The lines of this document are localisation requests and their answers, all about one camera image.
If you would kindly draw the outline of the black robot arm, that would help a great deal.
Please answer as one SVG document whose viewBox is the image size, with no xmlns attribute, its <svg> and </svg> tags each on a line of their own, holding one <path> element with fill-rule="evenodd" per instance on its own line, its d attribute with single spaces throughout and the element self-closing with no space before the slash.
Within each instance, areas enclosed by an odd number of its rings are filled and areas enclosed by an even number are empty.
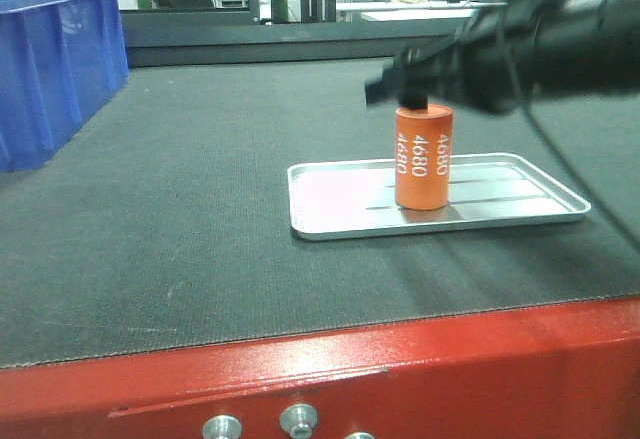
<svg viewBox="0 0 640 439">
<path fill-rule="evenodd" d="M 639 90 L 639 0 L 484 0 L 454 33 L 405 47 L 365 100 L 440 98 L 490 114 Z"/>
</svg>

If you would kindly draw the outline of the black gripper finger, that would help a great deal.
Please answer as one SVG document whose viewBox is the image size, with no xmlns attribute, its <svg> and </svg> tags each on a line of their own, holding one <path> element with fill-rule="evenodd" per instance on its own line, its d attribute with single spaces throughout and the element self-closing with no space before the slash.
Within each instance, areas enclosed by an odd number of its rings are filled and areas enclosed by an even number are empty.
<svg viewBox="0 0 640 439">
<path fill-rule="evenodd" d="M 427 110 L 429 99 L 426 93 L 404 91 L 401 93 L 401 106 L 409 110 Z"/>
</svg>

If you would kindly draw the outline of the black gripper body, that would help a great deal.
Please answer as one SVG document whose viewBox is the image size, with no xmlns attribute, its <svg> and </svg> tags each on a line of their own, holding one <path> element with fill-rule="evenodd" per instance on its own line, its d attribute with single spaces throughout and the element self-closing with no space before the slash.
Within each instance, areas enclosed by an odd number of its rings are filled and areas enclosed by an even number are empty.
<svg viewBox="0 0 640 439">
<path fill-rule="evenodd" d="M 379 77 L 365 83 L 365 102 L 373 106 L 395 101 L 401 106 L 401 93 L 409 90 L 489 114 L 528 111 L 533 83 L 517 68 L 520 39 L 516 28 L 494 18 L 432 44 L 408 45 Z"/>
</svg>

